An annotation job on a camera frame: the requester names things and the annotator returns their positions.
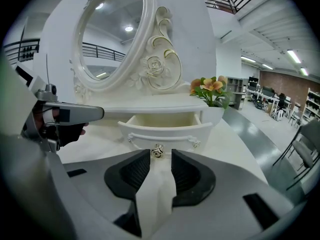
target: ornate mirror frame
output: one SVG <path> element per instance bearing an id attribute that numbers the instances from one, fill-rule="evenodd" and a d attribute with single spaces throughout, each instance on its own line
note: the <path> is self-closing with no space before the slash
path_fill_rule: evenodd
<path id="1" fill-rule="evenodd" d="M 104 80 L 94 79 L 89 76 L 88 68 L 84 61 L 82 51 L 82 41 L 86 25 L 96 9 L 96 7 L 105 0 L 88 0 L 83 13 L 77 23 L 74 33 L 74 43 L 72 51 L 72 67 L 75 77 L 78 78 L 85 88 L 94 92 L 103 92 L 111 90 L 121 81 L 127 79 L 135 66 L 139 63 L 146 47 L 149 37 L 153 33 L 154 21 L 156 17 L 156 1 L 143 0 L 143 9 L 141 21 L 133 39 L 132 45 L 125 55 L 119 67 L 112 73 L 110 77 Z"/>

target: gray floor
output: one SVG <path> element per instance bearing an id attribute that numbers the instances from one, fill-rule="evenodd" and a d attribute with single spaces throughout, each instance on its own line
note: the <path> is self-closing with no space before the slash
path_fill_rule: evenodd
<path id="1" fill-rule="evenodd" d="M 296 184 L 286 191 L 286 188 L 294 182 L 293 178 L 296 176 L 291 164 L 283 159 L 272 166 L 282 153 L 277 146 L 236 109 L 229 107 L 225 111 L 223 119 L 251 151 L 269 185 L 285 195 L 293 204 L 299 204 L 305 197 L 301 186 Z"/>

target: ceiling light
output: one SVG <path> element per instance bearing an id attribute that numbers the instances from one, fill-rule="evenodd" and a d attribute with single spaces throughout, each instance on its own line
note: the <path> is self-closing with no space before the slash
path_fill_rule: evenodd
<path id="1" fill-rule="evenodd" d="M 298 56 L 295 54 L 293 50 L 288 50 L 287 52 L 294 59 L 296 63 L 301 63 L 300 59 L 298 58 Z"/>
<path id="2" fill-rule="evenodd" d="M 127 32 L 130 32 L 130 31 L 134 30 L 134 28 L 132 26 L 127 26 L 124 30 Z"/>
<path id="3" fill-rule="evenodd" d="M 104 76 L 104 75 L 106 75 L 106 74 L 107 74 L 106 72 L 104 72 L 104 73 L 102 73 L 102 74 L 98 74 L 98 75 L 96 76 L 96 78 L 102 77 L 102 76 Z"/>
<path id="4" fill-rule="evenodd" d="M 96 9 L 96 10 L 99 10 L 99 9 L 101 9 L 103 6 L 104 6 L 104 3 L 100 3 L 99 6 L 96 7 L 95 9 Z"/>
<path id="5" fill-rule="evenodd" d="M 309 74 L 308 74 L 308 72 L 306 71 L 306 69 L 305 68 L 301 68 L 301 73 L 302 73 L 302 75 L 304 75 L 304 76 L 308 76 Z"/>
<path id="6" fill-rule="evenodd" d="M 270 66 L 268 66 L 268 65 L 266 65 L 266 64 L 262 64 L 262 66 L 264 66 L 264 67 L 266 67 L 266 68 L 268 68 L 268 69 L 270 69 L 270 70 L 273 70 L 272 67 L 270 67 Z"/>
<path id="7" fill-rule="evenodd" d="M 253 59 L 246 58 L 246 57 L 243 57 L 243 56 L 241 56 L 241 59 L 246 60 L 246 61 L 250 61 L 250 62 L 256 62 L 256 61 L 253 60 Z"/>

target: artificial flower arrangement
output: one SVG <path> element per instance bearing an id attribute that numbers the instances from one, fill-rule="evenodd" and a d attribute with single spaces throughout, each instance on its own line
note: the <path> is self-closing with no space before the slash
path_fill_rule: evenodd
<path id="1" fill-rule="evenodd" d="M 226 91 L 227 78 L 220 75 L 217 78 L 195 79 L 191 82 L 191 96 L 204 99 L 209 107 L 223 107 L 227 109 L 231 92 Z"/>

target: brick wall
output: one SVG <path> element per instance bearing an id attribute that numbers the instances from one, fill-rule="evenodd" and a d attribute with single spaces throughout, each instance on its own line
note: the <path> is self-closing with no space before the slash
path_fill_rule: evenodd
<path id="1" fill-rule="evenodd" d="M 289 96 L 291 98 L 292 108 L 295 103 L 300 103 L 301 111 L 305 108 L 308 88 L 313 92 L 320 92 L 319 83 L 288 74 L 273 73 L 262 70 L 260 71 L 259 84 L 261 87 L 272 87 L 278 95 L 280 93 L 284 93 L 286 96 Z"/>

